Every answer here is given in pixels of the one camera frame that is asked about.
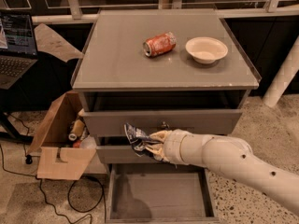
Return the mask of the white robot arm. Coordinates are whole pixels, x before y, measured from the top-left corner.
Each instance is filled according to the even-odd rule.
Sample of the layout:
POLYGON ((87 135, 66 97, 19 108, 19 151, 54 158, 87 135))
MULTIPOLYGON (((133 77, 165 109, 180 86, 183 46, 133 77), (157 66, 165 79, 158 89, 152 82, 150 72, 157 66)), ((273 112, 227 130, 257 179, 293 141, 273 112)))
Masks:
POLYGON ((246 141, 182 130, 161 131, 150 137, 158 142, 146 144, 145 149, 156 159, 205 167, 217 175, 257 189, 299 215, 299 175, 260 160, 246 141))

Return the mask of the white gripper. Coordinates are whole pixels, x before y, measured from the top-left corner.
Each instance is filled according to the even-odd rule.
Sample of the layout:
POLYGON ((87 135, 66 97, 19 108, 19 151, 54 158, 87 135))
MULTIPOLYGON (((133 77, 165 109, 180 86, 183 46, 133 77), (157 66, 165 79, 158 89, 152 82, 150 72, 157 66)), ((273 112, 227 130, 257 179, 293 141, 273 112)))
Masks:
POLYGON ((189 132, 182 130, 162 130, 152 133, 149 137, 164 142, 164 146, 162 144, 146 145, 146 150, 153 154, 156 161, 186 165, 186 162, 181 158, 180 147, 183 139, 189 134, 189 132))

